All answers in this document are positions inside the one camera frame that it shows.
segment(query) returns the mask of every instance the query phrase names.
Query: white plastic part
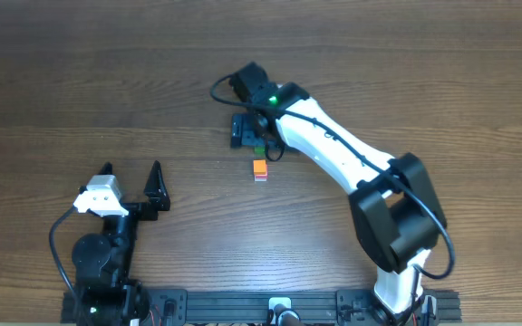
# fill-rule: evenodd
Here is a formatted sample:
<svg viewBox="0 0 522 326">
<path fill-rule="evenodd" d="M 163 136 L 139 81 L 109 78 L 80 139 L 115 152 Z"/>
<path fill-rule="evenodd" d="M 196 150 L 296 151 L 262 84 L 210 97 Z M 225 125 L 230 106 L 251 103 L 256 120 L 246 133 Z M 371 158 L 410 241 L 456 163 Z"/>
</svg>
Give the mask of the white plastic part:
<svg viewBox="0 0 522 326">
<path fill-rule="evenodd" d="M 318 121 L 337 132 L 340 137 L 373 164 L 384 170 L 390 167 L 388 160 L 393 158 L 392 155 L 374 149 L 357 139 L 348 130 L 328 117 L 313 98 L 297 101 L 287 110 L 303 114 L 309 118 L 317 118 Z M 361 180 L 371 181 L 378 176 L 378 172 L 366 167 L 342 143 L 328 137 L 325 130 L 311 122 L 284 115 L 276 121 L 276 125 L 285 144 L 300 150 L 311 158 L 332 176 L 347 194 L 351 194 L 357 189 L 357 184 Z"/>
<path fill-rule="evenodd" d="M 79 213 L 90 209 L 99 216 L 127 216 L 128 210 L 120 205 L 121 192 L 118 189 L 118 180 L 112 175 L 93 176 L 73 205 Z"/>
<path fill-rule="evenodd" d="M 414 285 L 415 264 L 424 267 L 426 259 L 430 255 L 430 250 L 422 250 L 408 262 L 408 267 L 401 273 L 385 272 L 378 267 L 378 281 L 373 287 L 373 292 L 380 302 L 392 313 L 397 314 L 409 309 L 412 303 L 412 286 Z M 422 274 L 418 276 L 418 286 L 416 287 L 416 299 L 422 295 L 421 285 Z"/>
</svg>

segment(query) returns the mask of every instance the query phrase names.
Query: wooden table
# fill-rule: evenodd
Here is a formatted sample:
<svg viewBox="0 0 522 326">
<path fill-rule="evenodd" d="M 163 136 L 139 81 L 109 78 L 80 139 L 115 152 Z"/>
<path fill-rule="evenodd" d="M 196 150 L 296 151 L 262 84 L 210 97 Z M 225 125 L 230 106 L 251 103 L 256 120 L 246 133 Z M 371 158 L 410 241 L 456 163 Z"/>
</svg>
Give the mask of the wooden table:
<svg viewBox="0 0 522 326">
<path fill-rule="evenodd" d="M 149 286 L 373 286 L 331 178 L 286 154 L 256 184 L 252 150 L 229 148 L 240 110 L 208 87 L 249 61 L 422 158 L 458 254 L 424 284 L 459 291 L 465 321 L 522 321 L 522 1 L 422 0 L 0 0 L 0 321 L 58 321 L 48 231 L 105 161 L 130 200 L 162 163 L 172 209 L 141 224 L 132 267 Z M 73 243 L 101 224 L 61 226 L 71 275 Z"/>
</svg>

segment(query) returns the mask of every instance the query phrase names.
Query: wooden tabletop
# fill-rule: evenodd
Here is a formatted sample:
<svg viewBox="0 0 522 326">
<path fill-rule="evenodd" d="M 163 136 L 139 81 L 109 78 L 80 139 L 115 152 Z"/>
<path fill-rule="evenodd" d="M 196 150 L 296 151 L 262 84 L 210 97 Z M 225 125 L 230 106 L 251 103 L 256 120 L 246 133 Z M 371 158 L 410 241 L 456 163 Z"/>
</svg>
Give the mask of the wooden tabletop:
<svg viewBox="0 0 522 326">
<path fill-rule="evenodd" d="M 142 199 L 132 275 L 190 291 L 372 288 L 345 193 L 285 154 L 256 184 L 251 149 L 208 87 L 246 63 L 297 82 L 377 149 L 423 159 L 458 261 L 465 321 L 522 321 L 522 1 L 0 0 L 0 321 L 59 320 L 48 231 L 102 164 Z M 227 86 L 220 91 L 232 96 Z M 90 215 L 60 227 L 71 250 Z M 446 264 L 443 243 L 428 269 Z"/>
</svg>

